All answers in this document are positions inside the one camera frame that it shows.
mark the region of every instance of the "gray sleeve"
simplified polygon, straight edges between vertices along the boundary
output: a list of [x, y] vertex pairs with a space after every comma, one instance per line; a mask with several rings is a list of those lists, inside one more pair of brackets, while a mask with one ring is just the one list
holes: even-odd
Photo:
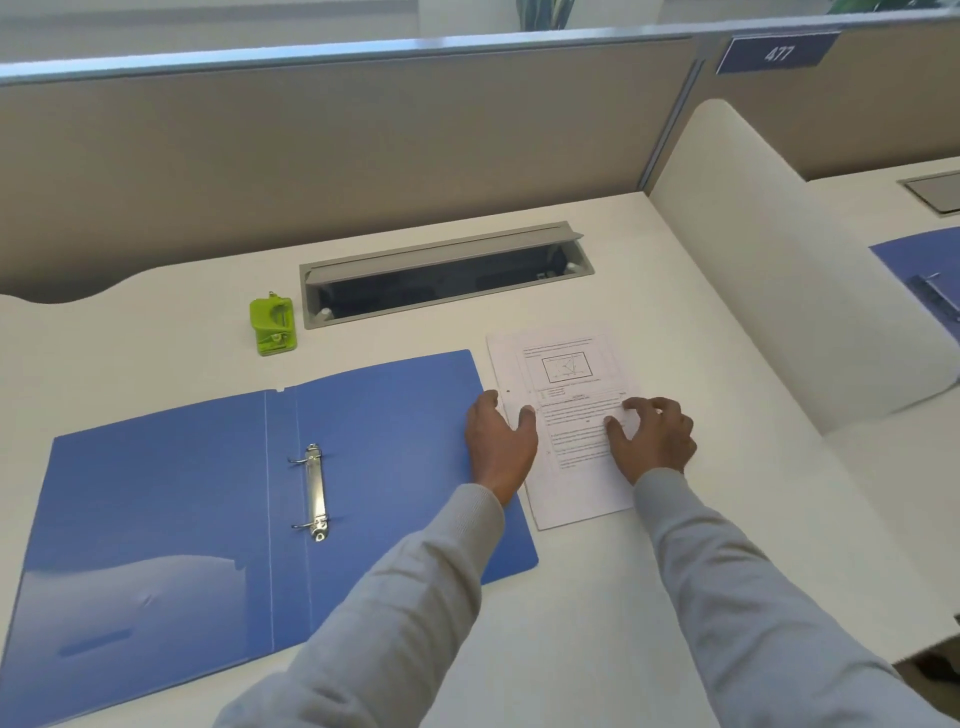
[[415, 728], [480, 611], [503, 509], [467, 484], [378, 561], [290, 667], [220, 713], [216, 728]]
[[676, 471], [636, 484], [663, 586], [724, 728], [956, 728]]

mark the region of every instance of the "desk surface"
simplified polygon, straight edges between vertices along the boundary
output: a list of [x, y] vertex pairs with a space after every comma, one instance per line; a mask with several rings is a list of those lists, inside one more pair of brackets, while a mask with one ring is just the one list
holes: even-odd
[[[808, 184], [870, 246], [960, 227], [898, 184], [960, 169], [960, 157], [845, 175]], [[827, 437], [894, 537], [954, 613], [960, 613], [960, 389], [882, 420]]]
[[[251, 299], [299, 301], [303, 262], [568, 220], [596, 275], [300, 328], [257, 356]], [[9, 618], [54, 436], [347, 369], [470, 349], [490, 331], [604, 321], [645, 394], [697, 421], [694, 489], [855, 637], [897, 660], [956, 631], [840, 462], [641, 194], [160, 268], [61, 305], [0, 297], [0, 613]], [[298, 313], [298, 324], [301, 318]], [[711, 726], [715, 719], [631, 512], [536, 532], [540, 565], [485, 588], [427, 726]], [[86, 716], [206, 726], [292, 650]]]

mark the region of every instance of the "diagram on paper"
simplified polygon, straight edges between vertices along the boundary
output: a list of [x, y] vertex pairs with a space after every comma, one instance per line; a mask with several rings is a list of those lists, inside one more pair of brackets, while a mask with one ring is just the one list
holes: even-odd
[[587, 362], [587, 355], [583, 352], [550, 356], [541, 361], [543, 362], [543, 369], [546, 370], [546, 378], [549, 379], [551, 384], [593, 376]]

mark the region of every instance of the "green hole punch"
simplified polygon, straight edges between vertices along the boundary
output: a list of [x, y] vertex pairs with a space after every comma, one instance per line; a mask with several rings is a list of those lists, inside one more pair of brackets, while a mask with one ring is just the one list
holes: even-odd
[[250, 302], [250, 324], [256, 332], [256, 350], [260, 356], [291, 352], [297, 347], [294, 302], [273, 291], [266, 299]]

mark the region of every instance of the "paper document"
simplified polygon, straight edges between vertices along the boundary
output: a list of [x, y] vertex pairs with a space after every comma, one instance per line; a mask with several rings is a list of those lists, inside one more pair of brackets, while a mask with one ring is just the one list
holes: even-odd
[[620, 403], [637, 394], [602, 327], [563, 327], [492, 334], [487, 348], [511, 426], [520, 408], [537, 410], [540, 447], [527, 476], [537, 528], [584, 521], [633, 505], [613, 463], [604, 418], [614, 416], [632, 437], [635, 412]]

